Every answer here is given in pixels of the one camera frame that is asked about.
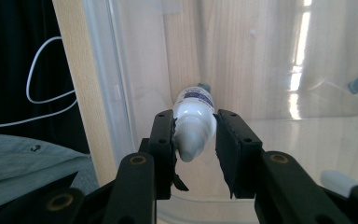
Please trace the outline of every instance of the white cable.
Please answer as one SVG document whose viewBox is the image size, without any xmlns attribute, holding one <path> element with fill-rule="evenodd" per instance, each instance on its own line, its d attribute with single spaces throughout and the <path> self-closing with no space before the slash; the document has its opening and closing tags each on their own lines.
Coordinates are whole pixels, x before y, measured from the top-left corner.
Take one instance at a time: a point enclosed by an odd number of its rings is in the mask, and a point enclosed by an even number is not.
<svg viewBox="0 0 358 224">
<path fill-rule="evenodd" d="M 51 98 L 49 100 L 44 100 L 44 101 L 35 101 L 31 98 L 30 96 L 30 86 L 31 86 L 31 78 L 32 78 L 32 75 L 34 73 L 34 66 L 37 62 L 37 58 L 39 57 L 39 54 L 42 52 L 42 50 L 45 48 L 45 46 L 47 44 L 49 44 L 50 42 L 54 41 L 54 40 L 59 40 L 59 39 L 62 39 L 60 36 L 54 36 L 50 39 L 48 39 L 45 43 L 43 43 L 43 45 L 39 48 L 39 50 L 37 51 L 36 55 L 34 56 L 34 60 L 32 61 L 32 64 L 31 64 L 31 68 L 30 68 L 30 72 L 28 74 L 28 79 L 27 79 L 27 88 L 26 88 L 26 94 L 27 94 L 27 98 L 28 100 L 31 102 L 31 103 L 34 103 L 34 104 L 45 104 L 45 103 L 48 103 L 48 102 L 52 102 L 52 101 L 55 101 L 55 100 L 58 100 L 64 96 L 67 96 L 71 93 L 74 93 L 75 91 L 68 91 L 67 93 L 64 93 L 62 95 L 59 95 L 59 96 L 56 96 L 54 98 Z"/>
<path fill-rule="evenodd" d="M 24 119 L 24 120 L 20 120 L 20 121 L 11 122 L 11 123 L 3 123 L 3 124 L 0 124 L 0 128 L 7 127 L 7 126 L 12 126 L 12 125 L 17 125 L 17 124 L 22 124 L 22 123 L 30 122 L 30 121 L 37 120 L 37 119 L 45 119 L 45 118 L 48 118 L 48 117 L 52 117 L 52 116 L 61 114 L 61 113 L 65 112 L 65 111 L 69 110 L 76 103 L 77 103 L 77 100 L 74 100 L 74 102 L 71 105 L 69 105 L 68 107 L 66 107 L 65 109 L 57 111 L 57 112 L 54 112 L 52 114 L 46 114 L 46 115 L 43 115 L 43 116 L 39 116 L 39 117 L 31 118 L 31 119 Z"/>
<path fill-rule="evenodd" d="M 39 57 L 39 54 L 42 52 L 42 50 L 45 48 L 45 46 L 47 44 L 49 44 L 51 41 L 54 41 L 54 40 L 59 40 L 59 39 L 62 39 L 60 36 L 54 36 L 50 39 L 48 39 L 45 43 L 43 43 L 43 45 L 39 48 L 39 50 L 37 51 L 36 55 L 34 56 L 34 60 L 32 61 L 32 65 L 31 65 L 31 68 L 30 68 L 30 72 L 28 74 L 28 79 L 27 79 L 27 87 L 26 87 L 26 95 L 27 95 L 27 99 L 33 103 L 33 104 L 45 104 L 45 103 L 49 103 L 49 102 L 52 102 L 52 101 L 55 101 L 55 100 L 58 100 L 64 96 L 67 96 L 71 93 L 74 93 L 75 90 L 73 91 L 68 91 L 67 93 L 64 93 L 62 95 L 59 95 L 59 96 L 56 96 L 54 98 L 51 98 L 51 99 L 48 99 L 48 100 L 44 100 L 44 101 L 34 101 L 33 99 L 31 99 L 31 96 L 29 94 L 29 89 L 30 89 L 30 85 L 31 85 L 31 78 L 32 78 L 32 75 L 33 75 L 33 72 L 34 72 L 34 65 L 36 64 L 36 61 L 37 61 L 37 58 Z M 51 114 L 46 114 L 46 115 L 43 115 L 43 116 L 39 116 L 39 117 L 35 117 L 35 118 L 31 118 L 31 119 L 24 119 L 24 120 L 20 120 L 20 121 L 15 121 L 15 122 L 10 122 L 10 123 L 3 123 L 3 124 L 0 124 L 0 128 L 2 127 L 7 127 L 7 126 L 12 126 L 12 125 L 17 125 L 17 124 L 22 124 L 22 123 L 26 123 L 26 122 L 30 122 L 30 121 L 33 121 L 33 120 L 37 120 L 37 119 L 45 119 L 45 118 L 48 118 L 48 117 L 52 117 L 52 116 L 56 116 L 56 115 L 59 115 L 67 110 L 69 110 L 70 108 L 72 108 L 75 104 L 77 103 L 77 100 L 74 100 L 74 102 L 69 105 L 68 107 L 66 107 L 65 109 L 63 110 L 60 110 L 60 111 L 57 111 L 57 112 L 54 112 L 54 113 L 51 113 Z"/>
</svg>

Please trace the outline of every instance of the white bottle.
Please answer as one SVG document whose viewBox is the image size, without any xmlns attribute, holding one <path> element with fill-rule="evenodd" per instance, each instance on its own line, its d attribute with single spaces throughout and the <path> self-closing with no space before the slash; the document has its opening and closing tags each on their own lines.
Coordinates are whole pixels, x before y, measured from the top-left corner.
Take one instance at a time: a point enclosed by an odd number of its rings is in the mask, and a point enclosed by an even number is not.
<svg viewBox="0 0 358 224">
<path fill-rule="evenodd" d="M 321 182 L 327 189 L 346 198 L 350 197 L 351 189 L 358 185 L 356 180 L 335 170 L 322 171 Z"/>
<path fill-rule="evenodd" d="M 210 89 L 205 84 L 184 89 L 173 106 L 173 117 L 177 119 L 174 138 L 182 161 L 199 156 L 216 132 L 213 99 L 204 88 Z"/>
</svg>

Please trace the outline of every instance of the bottle label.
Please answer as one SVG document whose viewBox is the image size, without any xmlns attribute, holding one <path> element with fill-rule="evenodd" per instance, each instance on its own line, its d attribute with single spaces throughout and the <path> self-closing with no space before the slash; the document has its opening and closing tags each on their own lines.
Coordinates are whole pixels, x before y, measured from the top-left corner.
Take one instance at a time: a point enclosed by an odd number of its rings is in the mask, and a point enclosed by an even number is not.
<svg viewBox="0 0 358 224">
<path fill-rule="evenodd" d="M 212 102 L 209 92 L 207 92 L 205 89 L 203 89 L 201 87 L 193 87 L 193 88 L 185 89 L 182 97 L 183 97 L 182 99 L 196 98 L 203 104 L 210 107 L 212 109 L 212 112 L 214 112 L 213 102 Z"/>
</svg>

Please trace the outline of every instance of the gray fabric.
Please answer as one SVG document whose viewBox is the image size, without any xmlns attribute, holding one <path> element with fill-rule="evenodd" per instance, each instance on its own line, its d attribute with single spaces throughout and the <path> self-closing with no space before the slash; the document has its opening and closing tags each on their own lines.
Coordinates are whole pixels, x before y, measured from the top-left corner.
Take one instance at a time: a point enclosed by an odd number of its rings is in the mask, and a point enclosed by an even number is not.
<svg viewBox="0 0 358 224">
<path fill-rule="evenodd" d="M 89 155 L 70 148 L 0 134 L 0 204 L 90 165 Z"/>
<path fill-rule="evenodd" d="M 77 173 L 71 188 L 80 189 L 85 195 L 99 188 L 97 175 L 95 174 L 92 163 Z"/>
</svg>

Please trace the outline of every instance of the bottle cap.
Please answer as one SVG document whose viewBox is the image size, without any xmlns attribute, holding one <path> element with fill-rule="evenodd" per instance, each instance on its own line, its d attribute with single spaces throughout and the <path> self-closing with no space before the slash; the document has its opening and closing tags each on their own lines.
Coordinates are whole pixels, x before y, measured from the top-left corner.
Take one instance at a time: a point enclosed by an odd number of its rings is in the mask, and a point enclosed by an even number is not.
<svg viewBox="0 0 358 224">
<path fill-rule="evenodd" d="M 192 161 L 203 150 L 208 139 L 208 127 L 197 118 L 178 120 L 175 134 L 182 161 Z"/>
<path fill-rule="evenodd" d="M 208 93 L 211 93 L 211 86 L 205 83 L 199 83 L 198 87 L 205 89 Z"/>
</svg>

